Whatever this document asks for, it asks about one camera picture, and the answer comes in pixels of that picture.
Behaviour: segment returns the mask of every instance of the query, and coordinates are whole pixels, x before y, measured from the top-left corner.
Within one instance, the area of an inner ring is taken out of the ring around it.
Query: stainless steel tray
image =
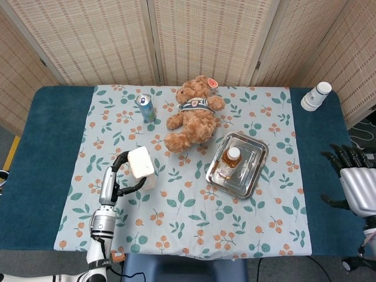
[[[233,146],[240,149],[242,159],[232,177],[225,179],[218,174],[217,166],[224,151]],[[206,181],[236,197],[248,198],[257,184],[268,153],[269,149],[265,143],[241,133],[229,132],[224,136],[210,164]]]

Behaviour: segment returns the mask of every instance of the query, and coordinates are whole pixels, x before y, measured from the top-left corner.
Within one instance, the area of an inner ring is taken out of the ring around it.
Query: plastic bottle
[[[218,174],[226,179],[231,178],[240,162],[240,150],[237,147],[227,149],[219,161]]]
[[[330,91],[331,85],[328,82],[320,82],[316,87],[305,94],[300,105],[303,109],[312,112],[321,106]]]

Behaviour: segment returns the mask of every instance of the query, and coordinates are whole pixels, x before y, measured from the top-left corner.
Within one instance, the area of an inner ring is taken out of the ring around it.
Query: floral tablecloth
[[[178,111],[176,89],[95,87],[54,248],[87,250],[88,222],[99,207],[105,169],[120,152],[146,146],[157,185],[119,198],[112,249],[201,259],[311,254],[289,89],[217,88],[227,105],[216,113],[215,135],[174,155],[163,138],[167,118]],[[135,105],[140,93],[152,96],[157,110],[152,123],[143,123]],[[229,131],[243,131],[269,147],[257,188],[247,200],[205,181],[212,157]],[[135,182],[126,165],[117,177],[121,187]]]

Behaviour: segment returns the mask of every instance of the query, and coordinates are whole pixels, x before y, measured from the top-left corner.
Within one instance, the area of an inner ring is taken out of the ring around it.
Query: white cup
[[[312,112],[321,106],[330,91],[331,85],[328,82],[320,82],[316,87],[305,94],[300,105],[303,109]]]

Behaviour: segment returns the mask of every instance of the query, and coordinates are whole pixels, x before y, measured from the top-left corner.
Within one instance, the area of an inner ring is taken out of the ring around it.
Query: cable
[[[143,276],[143,281],[146,282],[146,277],[145,277],[145,273],[144,273],[144,272],[137,272],[137,273],[135,273],[134,275],[129,276],[129,275],[126,275],[126,274],[120,274],[120,273],[117,273],[116,271],[114,271],[114,269],[112,269],[112,267],[110,267],[109,269],[110,269],[113,273],[115,273],[116,275],[121,276],[121,277],[127,277],[127,278],[133,278],[133,277],[136,276],[136,275],[142,274],[142,276]]]
[[[328,277],[328,280],[329,282],[332,282],[330,277],[329,277],[329,274],[325,271],[325,269],[321,266],[320,263],[318,263],[313,257],[310,257],[310,256],[306,256],[308,257],[310,260],[312,260],[313,262],[315,262],[315,264],[317,264],[319,266],[319,268],[322,269],[322,271],[325,273],[325,275]],[[256,276],[256,282],[259,282],[259,275],[260,275],[260,264],[261,264],[261,261],[263,260],[263,258],[260,258],[260,260],[258,261],[258,265],[257,265],[257,276]]]
[[[363,247],[365,247],[365,245],[367,245],[367,243],[376,235],[376,231],[373,232],[371,235],[369,235],[367,238],[365,238],[365,240],[363,241]]]
[[[325,275],[328,277],[329,282],[331,282],[329,274],[325,271],[325,269],[321,266],[321,264],[318,263],[317,260],[315,260],[313,257],[310,257],[310,256],[306,256],[306,257],[308,257],[310,260],[312,260],[313,262],[315,262],[315,264],[317,264],[319,266],[319,268],[321,268],[322,271],[325,273]]]
[[[260,260],[258,261],[258,265],[257,265],[257,278],[256,278],[256,282],[259,282],[259,275],[260,275],[260,264],[261,264],[261,261],[263,260],[263,258],[260,258]]]

